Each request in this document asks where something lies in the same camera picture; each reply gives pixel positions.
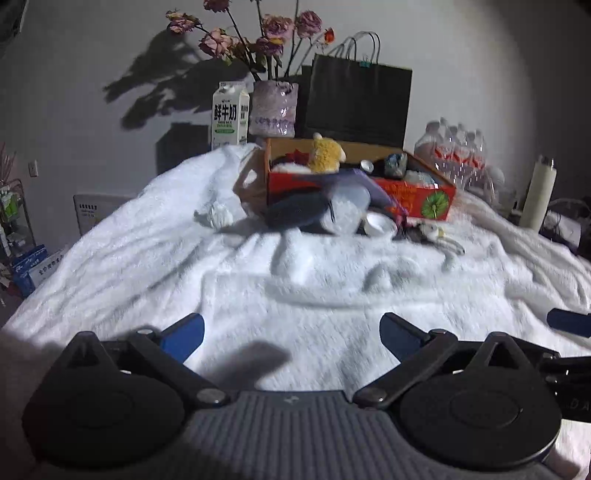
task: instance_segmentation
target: dried rose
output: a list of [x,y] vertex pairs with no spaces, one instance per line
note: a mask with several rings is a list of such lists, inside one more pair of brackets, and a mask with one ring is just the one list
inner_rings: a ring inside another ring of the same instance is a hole
[[252,46],[252,48],[254,51],[263,54],[265,57],[271,57],[273,55],[282,55],[283,40],[280,38],[261,37],[257,39],[256,43]]
[[203,0],[203,8],[212,12],[225,12],[230,6],[230,0]]
[[190,32],[196,25],[201,25],[199,19],[194,15],[182,14],[176,10],[166,12],[166,18],[170,20],[168,29],[174,33]]
[[324,31],[324,44],[330,45],[335,41],[335,31],[332,28],[328,28]]
[[226,35],[225,30],[214,28],[201,39],[199,48],[210,57],[221,59],[228,53],[233,44],[233,38]]
[[306,10],[295,19],[295,27],[300,38],[310,38],[322,29],[322,20],[312,10]]
[[166,18],[168,18],[170,21],[172,20],[180,20],[182,19],[183,14],[181,12],[179,12],[178,10],[168,10],[166,12]]
[[265,15],[262,21],[262,29],[267,38],[289,38],[294,29],[291,18],[276,15]]

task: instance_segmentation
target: stuffed toy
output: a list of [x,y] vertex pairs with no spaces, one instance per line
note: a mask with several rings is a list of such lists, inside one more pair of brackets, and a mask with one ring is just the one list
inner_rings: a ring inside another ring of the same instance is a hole
[[314,134],[314,147],[310,153],[308,167],[312,173],[334,173],[339,171],[341,162],[346,160],[343,148],[332,138]]

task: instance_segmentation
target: white box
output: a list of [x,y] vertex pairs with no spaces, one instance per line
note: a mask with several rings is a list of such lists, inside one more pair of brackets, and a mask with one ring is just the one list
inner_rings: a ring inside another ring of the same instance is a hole
[[53,272],[57,270],[57,267],[59,267],[67,250],[67,248],[62,248],[29,270],[29,277],[31,278],[33,285],[35,285],[35,288],[38,288],[46,278],[51,277]]
[[220,82],[212,102],[212,150],[246,143],[249,104],[244,82]]

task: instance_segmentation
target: flower vase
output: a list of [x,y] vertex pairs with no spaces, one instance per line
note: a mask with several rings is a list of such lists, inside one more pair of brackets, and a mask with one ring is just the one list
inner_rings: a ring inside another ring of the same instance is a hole
[[249,132],[259,137],[294,138],[297,83],[263,80],[255,82]]

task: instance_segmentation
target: bed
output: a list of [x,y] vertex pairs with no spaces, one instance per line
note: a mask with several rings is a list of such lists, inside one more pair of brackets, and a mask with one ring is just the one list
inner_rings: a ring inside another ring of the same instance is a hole
[[[586,339],[544,320],[553,307],[591,310],[591,267],[565,247],[463,193],[446,224],[463,257],[407,241],[268,233],[254,213],[259,158],[252,144],[223,147],[157,177],[76,243],[0,330],[0,431],[15,470],[33,465],[22,410],[81,330],[115,339],[197,311],[206,336],[186,365],[222,388],[349,395],[397,364],[379,340],[384,312],[460,339],[502,330],[591,355]],[[230,211],[230,227],[209,226],[213,202]],[[563,477],[585,477],[590,433],[563,422],[550,459]]]

